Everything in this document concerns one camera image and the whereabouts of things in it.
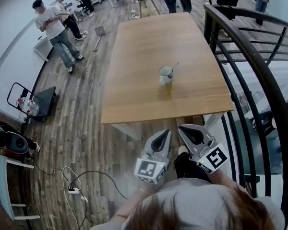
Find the white cable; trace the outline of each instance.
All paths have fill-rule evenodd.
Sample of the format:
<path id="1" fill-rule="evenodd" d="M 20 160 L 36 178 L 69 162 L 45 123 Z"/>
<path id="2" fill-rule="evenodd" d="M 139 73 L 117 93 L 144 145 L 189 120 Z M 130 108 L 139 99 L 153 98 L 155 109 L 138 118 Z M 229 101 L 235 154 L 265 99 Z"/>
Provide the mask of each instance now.
<path id="1" fill-rule="evenodd" d="M 73 211 L 72 211 L 72 208 L 71 208 L 71 206 L 70 206 L 70 204 L 69 204 L 69 202 L 68 202 L 68 200 L 67 200 L 66 193 L 65 193 L 64 177 L 63 177 L 63 175 L 64 175 L 64 169 L 65 169 L 65 168 L 70 169 L 70 170 L 73 172 L 73 174 L 78 178 L 78 180 L 79 180 L 79 182 L 80 182 L 80 188 L 79 188 L 79 190 L 81 190 L 82 185 L 81 185 L 81 181 L 80 181 L 79 177 L 77 176 L 77 174 L 76 174 L 70 167 L 64 166 L 64 168 L 62 169 L 62 183 L 63 183 L 64 196 L 65 196 L 66 202 L 67 202 L 67 204 L 68 204 L 68 207 L 69 207 L 69 209 L 71 210 L 72 215 L 73 215 L 73 217 L 75 218 L 75 221 L 76 221 L 76 223 L 77 223 L 77 229 L 79 229 L 79 224 L 78 224 L 77 218 L 76 218 L 76 216 L 74 215 L 74 213 L 73 213 Z"/>

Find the long hair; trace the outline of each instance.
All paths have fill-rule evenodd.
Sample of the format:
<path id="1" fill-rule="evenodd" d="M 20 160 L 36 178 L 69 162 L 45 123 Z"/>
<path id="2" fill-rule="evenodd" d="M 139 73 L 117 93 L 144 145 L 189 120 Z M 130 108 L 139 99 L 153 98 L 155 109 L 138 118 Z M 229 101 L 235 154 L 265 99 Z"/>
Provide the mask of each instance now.
<path id="1" fill-rule="evenodd" d="M 235 214 L 226 199 L 221 196 L 228 214 L 228 230 L 274 229 L 263 203 L 253 200 L 247 193 L 238 188 L 231 195 L 237 209 Z M 164 203 L 161 204 L 156 195 L 152 196 L 149 203 L 139 204 L 126 224 L 125 230 L 179 230 L 181 225 L 175 207 L 175 197 L 171 201 L 170 211 L 165 212 L 163 206 Z M 216 219 L 215 229 L 219 228 L 218 219 Z"/>

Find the water bottle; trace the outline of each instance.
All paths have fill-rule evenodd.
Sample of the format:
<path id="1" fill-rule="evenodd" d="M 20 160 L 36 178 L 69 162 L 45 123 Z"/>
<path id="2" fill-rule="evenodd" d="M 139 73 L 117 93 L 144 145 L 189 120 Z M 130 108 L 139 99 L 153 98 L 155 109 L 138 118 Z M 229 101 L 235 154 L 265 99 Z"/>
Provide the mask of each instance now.
<path id="1" fill-rule="evenodd" d="M 31 101 L 29 98 L 23 97 L 21 99 L 18 99 L 19 106 L 21 110 L 23 110 L 25 113 L 36 116 L 39 111 L 39 106 L 34 101 Z"/>

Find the sneaker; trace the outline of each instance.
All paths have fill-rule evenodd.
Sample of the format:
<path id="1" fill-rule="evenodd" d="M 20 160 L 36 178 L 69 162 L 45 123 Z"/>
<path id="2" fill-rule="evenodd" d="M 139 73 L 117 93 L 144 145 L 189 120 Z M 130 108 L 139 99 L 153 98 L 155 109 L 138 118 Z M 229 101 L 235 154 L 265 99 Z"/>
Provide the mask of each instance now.
<path id="1" fill-rule="evenodd" d="M 85 38 L 86 38 L 86 35 L 82 35 L 82 37 L 77 38 L 77 40 L 80 41 L 80 40 L 83 40 L 83 39 L 85 39 Z"/>
<path id="2" fill-rule="evenodd" d="M 73 73 L 73 67 L 68 68 L 68 73 L 72 74 Z"/>
<path id="3" fill-rule="evenodd" d="M 189 150 L 185 146 L 180 146 L 178 148 L 178 156 L 181 155 L 184 152 L 189 153 Z"/>
<path id="4" fill-rule="evenodd" d="M 83 58 L 84 58 L 84 56 L 79 55 L 79 56 L 77 57 L 77 60 L 83 60 Z"/>
<path id="5" fill-rule="evenodd" d="M 34 142 L 34 144 L 36 145 L 36 151 L 39 152 L 40 151 L 40 146 L 38 145 L 37 142 Z"/>

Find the power strip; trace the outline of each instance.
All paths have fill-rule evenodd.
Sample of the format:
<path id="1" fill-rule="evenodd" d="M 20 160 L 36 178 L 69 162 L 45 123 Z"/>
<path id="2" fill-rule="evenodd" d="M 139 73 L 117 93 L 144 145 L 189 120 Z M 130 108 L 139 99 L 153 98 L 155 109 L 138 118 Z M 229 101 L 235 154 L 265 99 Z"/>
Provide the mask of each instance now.
<path id="1" fill-rule="evenodd" d="M 79 191 L 78 188 L 69 188 L 69 189 L 68 189 L 68 193 L 69 193 L 69 194 L 79 194 L 80 191 Z"/>

